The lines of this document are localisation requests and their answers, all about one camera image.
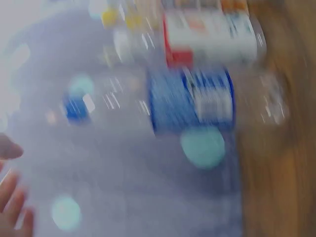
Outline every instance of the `teal light spot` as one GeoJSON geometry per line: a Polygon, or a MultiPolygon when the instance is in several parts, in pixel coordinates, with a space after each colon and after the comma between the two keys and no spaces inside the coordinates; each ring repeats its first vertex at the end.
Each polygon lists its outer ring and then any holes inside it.
{"type": "Polygon", "coordinates": [[[200,169],[218,165],[225,155],[225,142],[215,127],[189,129],[181,135],[181,146],[188,160],[200,169]]]}
{"type": "Polygon", "coordinates": [[[53,221],[63,231],[75,229],[81,220],[80,207],[70,196],[57,198],[51,212],[53,221]]]}
{"type": "Polygon", "coordinates": [[[94,84],[92,79],[85,74],[75,76],[69,86],[70,95],[93,94],[94,84]]]}
{"type": "Polygon", "coordinates": [[[101,21],[101,11],[103,7],[103,1],[101,0],[91,0],[88,11],[89,15],[93,20],[100,20],[101,21]]]}

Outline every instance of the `white bottle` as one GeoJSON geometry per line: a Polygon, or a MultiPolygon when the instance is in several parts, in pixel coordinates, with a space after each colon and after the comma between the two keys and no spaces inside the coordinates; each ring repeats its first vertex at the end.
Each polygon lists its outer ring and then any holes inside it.
{"type": "Polygon", "coordinates": [[[164,33],[115,30],[114,47],[104,50],[108,65],[161,60],[171,67],[252,64],[266,55],[261,26],[246,13],[171,11],[163,24],[164,33]]]}

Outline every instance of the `finger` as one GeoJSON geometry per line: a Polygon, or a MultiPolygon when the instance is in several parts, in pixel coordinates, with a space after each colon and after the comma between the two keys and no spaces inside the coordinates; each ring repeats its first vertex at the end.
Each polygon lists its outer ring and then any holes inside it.
{"type": "Polygon", "coordinates": [[[19,237],[33,237],[34,234],[34,211],[26,208],[23,224],[19,230],[19,237]]]}
{"type": "Polygon", "coordinates": [[[4,215],[8,219],[8,221],[15,226],[19,215],[21,213],[22,207],[24,205],[26,199],[26,190],[25,188],[18,188],[13,194],[13,198],[7,209],[4,211],[4,215]]]}
{"type": "Polygon", "coordinates": [[[0,133],[0,158],[13,159],[22,156],[23,149],[16,143],[12,142],[8,136],[0,133]]]}
{"type": "Polygon", "coordinates": [[[3,167],[4,167],[4,161],[0,160],[0,172],[2,171],[3,167]]]}
{"type": "Polygon", "coordinates": [[[18,183],[18,173],[10,170],[0,183],[0,212],[3,212],[18,183]]]}

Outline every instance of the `bottle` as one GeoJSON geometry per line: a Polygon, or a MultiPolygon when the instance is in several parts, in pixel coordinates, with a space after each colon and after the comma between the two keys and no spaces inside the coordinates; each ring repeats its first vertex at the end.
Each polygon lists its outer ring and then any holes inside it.
{"type": "Polygon", "coordinates": [[[103,26],[126,24],[129,28],[160,28],[162,5],[160,0],[105,0],[102,1],[103,26]]]}
{"type": "Polygon", "coordinates": [[[220,10],[223,12],[243,11],[249,14],[247,0],[161,0],[165,9],[190,8],[220,10]]]}
{"type": "Polygon", "coordinates": [[[283,78],[265,70],[160,70],[148,73],[148,88],[155,133],[209,125],[266,130],[289,118],[283,78]]]}
{"type": "Polygon", "coordinates": [[[163,32],[120,29],[113,40],[114,47],[104,49],[109,66],[160,61],[170,67],[243,65],[260,61],[267,50],[257,19],[218,11],[169,11],[163,32]]]}

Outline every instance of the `blue bottle label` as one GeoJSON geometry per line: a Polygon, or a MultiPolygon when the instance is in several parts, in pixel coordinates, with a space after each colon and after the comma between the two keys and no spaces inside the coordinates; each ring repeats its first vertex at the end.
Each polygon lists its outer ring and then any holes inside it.
{"type": "Polygon", "coordinates": [[[149,104],[155,131],[191,126],[232,128],[234,90],[225,69],[188,69],[149,74],[149,104]]]}

